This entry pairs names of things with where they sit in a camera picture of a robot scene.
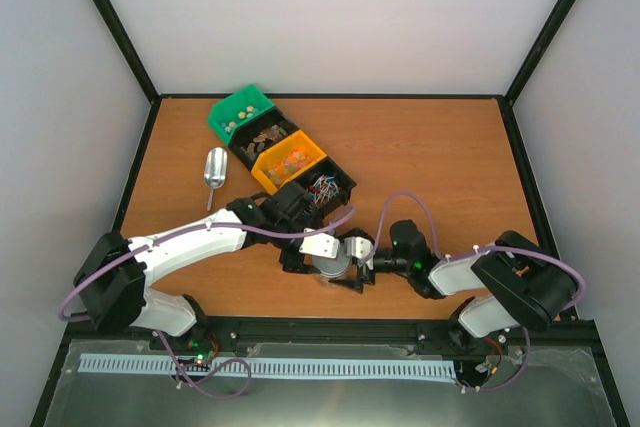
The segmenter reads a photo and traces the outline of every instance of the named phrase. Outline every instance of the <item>white ruler strip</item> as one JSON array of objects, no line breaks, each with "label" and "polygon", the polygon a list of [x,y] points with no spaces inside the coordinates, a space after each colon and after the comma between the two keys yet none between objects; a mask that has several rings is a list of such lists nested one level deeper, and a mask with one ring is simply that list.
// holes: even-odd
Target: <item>white ruler strip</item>
[{"label": "white ruler strip", "polygon": [[[211,368],[233,357],[214,359]],[[453,362],[448,360],[339,360],[245,358],[251,375],[257,379],[345,380],[394,379],[451,382],[455,378]],[[187,367],[190,375],[206,375],[210,370]],[[108,374],[175,374],[167,355],[81,354],[78,372]],[[245,367],[232,362],[216,375],[245,377]]]}]

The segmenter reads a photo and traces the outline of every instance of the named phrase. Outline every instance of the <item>orange bin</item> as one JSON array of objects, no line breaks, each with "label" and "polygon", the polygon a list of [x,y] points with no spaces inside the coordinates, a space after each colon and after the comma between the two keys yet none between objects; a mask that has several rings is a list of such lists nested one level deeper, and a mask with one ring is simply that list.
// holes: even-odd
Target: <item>orange bin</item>
[{"label": "orange bin", "polygon": [[301,130],[281,140],[258,156],[251,169],[269,194],[323,160],[325,154]]}]

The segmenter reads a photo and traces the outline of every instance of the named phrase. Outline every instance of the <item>gray wall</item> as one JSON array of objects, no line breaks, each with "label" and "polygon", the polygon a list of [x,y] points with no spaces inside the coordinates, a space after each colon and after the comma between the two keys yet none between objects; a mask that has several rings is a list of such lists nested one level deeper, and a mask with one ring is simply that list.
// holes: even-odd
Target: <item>gray wall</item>
[{"label": "gray wall", "polygon": [[585,275],[632,425],[640,425],[640,3],[578,0],[516,104],[563,257]]},{"label": "gray wall", "polygon": [[161,92],[504,93],[556,0],[112,0]]},{"label": "gray wall", "polygon": [[29,424],[58,302],[109,228],[148,104],[91,0],[0,0],[0,424]]}]

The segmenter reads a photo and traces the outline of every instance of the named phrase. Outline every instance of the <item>wooden table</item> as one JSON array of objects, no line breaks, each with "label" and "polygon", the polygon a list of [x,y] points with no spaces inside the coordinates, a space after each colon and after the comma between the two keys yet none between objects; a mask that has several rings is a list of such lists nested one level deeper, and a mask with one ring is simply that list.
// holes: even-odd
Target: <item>wooden table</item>
[{"label": "wooden table", "polygon": [[[461,253],[507,229],[535,240],[498,105],[494,100],[277,99],[274,101],[357,183],[347,227],[375,235],[389,194],[409,190],[431,208],[444,253]],[[203,180],[210,149],[222,142],[207,126],[213,99],[165,99],[151,134],[122,232],[162,232],[207,215]],[[255,194],[258,182],[229,156],[214,210]],[[388,227],[411,218],[429,243],[429,224],[414,201],[399,198]],[[219,255],[154,284],[188,293],[210,315],[445,319],[469,293],[425,300],[405,280],[379,275],[363,295],[309,275],[285,274],[272,246]]]}]

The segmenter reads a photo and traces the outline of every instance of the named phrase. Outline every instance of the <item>plastic bin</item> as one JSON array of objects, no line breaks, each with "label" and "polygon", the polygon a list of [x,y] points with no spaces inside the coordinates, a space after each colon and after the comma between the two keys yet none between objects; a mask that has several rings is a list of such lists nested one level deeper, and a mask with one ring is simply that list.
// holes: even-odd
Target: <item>plastic bin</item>
[{"label": "plastic bin", "polygon": [[[222,139],[225,145],[229,145],[233,134],[239,127],[256,120],[269,109],[273,108],[274,105],[275,104],[260,92],[255,85],[249,85],[235,94],[231,94],[229,97],[213,104],[207,123],[209,127],[218,134],[218,137]],[[238,117],[238,114],[241,112],[246,113],[247,107],[249,106],[253,107],[252,115],[244,119]],[[236,125],[230,132],[227,132],[222,124],[228,125],[231,122],[235,122]]]},{"label": "plastic bin", "polygon": [[[287,167],[287,162],[295,155],[304,159],[303,162],[298,159],[304,166]],[[304,132],[298,130],[262,152],[251,169],[251,175],[269,194],[275,194],[282,185],[306,172],[326,156]]]},{"label": "plastic bin", "polygon": [[[320,199],[317,189],[312,188],[322,176],[326,176],[329,180],[335,182],[339,189],[338,192],[328,200]],[[351,190],[357,185],[356,182],[345,174],[344,170],[338,167],[329,157],[326,157],[303,174],[297,176],[294,182],[306,189],[312,197],[316,194],[316,205],[323,217],[326,217],[341,205],[347,205],[351,198]]]},{"label": "plastic bin", "polygon": [[297,130],[298,127],[274,107],[257,119],[236,127],[229,148],[251,170],[262,152]]}]

